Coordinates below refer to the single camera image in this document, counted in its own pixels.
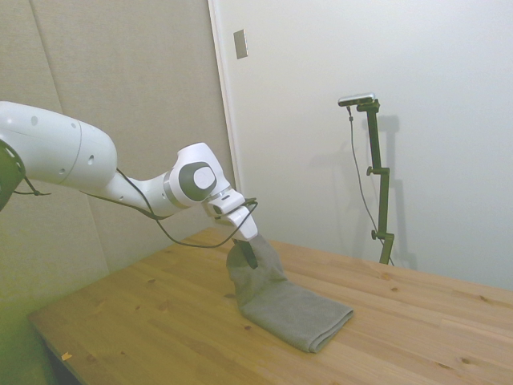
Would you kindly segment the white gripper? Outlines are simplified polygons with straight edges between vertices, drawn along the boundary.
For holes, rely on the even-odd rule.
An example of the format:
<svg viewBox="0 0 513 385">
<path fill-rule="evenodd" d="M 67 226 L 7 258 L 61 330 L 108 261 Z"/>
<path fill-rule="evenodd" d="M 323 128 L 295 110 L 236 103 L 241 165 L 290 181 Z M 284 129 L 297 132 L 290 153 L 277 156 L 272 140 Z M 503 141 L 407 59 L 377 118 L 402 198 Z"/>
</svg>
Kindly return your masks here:
<svg viewBox="0 0 513 385">
<path fill-rule="evenodd" d="M 257 268 L 257 258 L 249 241 L 258 235 L 258 229 L 250 210 L 241 206 L 231 213 L 223 215 L 218 220 L 218 228 L 233 241 L 245 258 L 247 264 L 254 270 Z"/>
</svg>

